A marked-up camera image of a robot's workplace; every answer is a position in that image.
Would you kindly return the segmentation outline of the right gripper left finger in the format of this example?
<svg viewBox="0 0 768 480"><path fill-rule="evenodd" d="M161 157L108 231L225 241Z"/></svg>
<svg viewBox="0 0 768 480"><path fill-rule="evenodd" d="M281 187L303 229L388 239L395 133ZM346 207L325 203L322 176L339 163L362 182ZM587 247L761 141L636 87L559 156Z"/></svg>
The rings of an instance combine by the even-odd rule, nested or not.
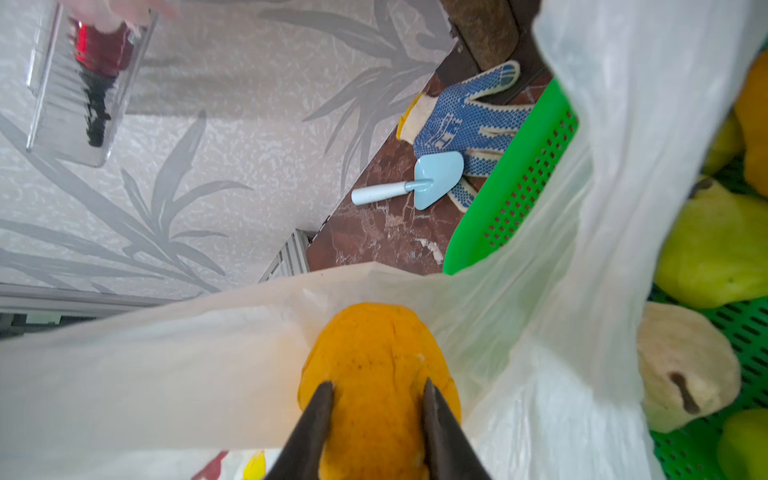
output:
<svg viewBox="0 0 768 480"><path fill-rule="evenodd" d="M321 383L265 480L318 480L319 463L333 410L333 385Z"/></svg>

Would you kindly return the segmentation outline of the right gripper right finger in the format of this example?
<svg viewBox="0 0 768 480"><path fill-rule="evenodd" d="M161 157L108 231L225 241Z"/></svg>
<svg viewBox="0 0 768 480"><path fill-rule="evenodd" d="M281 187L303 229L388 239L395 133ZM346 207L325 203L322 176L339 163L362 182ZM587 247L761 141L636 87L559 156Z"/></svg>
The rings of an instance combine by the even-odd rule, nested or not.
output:
<svg viewBox="0 0 768 480"><path fill-rule="evenodd" d="M434 480L490 480L440 390L425 384L422 420L425 460Z"/></svg>

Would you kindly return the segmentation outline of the white printed plastic bag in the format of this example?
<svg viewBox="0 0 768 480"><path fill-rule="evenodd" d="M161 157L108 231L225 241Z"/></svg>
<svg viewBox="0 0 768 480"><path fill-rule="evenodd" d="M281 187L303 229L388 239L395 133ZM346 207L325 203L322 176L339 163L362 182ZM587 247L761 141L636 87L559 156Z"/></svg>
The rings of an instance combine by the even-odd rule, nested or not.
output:
<svg viewBox="0 0 768 480"><path fill-rule="evenodd" d="M236 478L284 445L302 365L342 309L434 335L495 479L659 479L636 330L657 259L767 37L763 1L545 1L541 57L579 124L520 232L452 276L376 263L1 344L5 479Z"/></svg>

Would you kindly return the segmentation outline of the orange pear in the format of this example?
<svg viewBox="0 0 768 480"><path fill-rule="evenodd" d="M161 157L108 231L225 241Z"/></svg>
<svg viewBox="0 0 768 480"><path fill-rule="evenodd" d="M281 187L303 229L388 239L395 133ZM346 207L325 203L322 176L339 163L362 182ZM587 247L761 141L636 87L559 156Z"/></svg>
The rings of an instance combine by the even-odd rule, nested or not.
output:
<svg viewBox="0 0 768 480"><path fill-rule="evenodd" d="M734 104L744 143L744 178L760 195L767 196L767 51L753 62Z"/></svg>
<svg viewBox="0 0 768 480"><path fill-rule="evenodd" d="M321 479L427 479L422 400L432 382L456 418L460 397L426 325L410 309L362 303L338 313L304 364L298 404L323 382L333 409L319 464Z"/></svg>

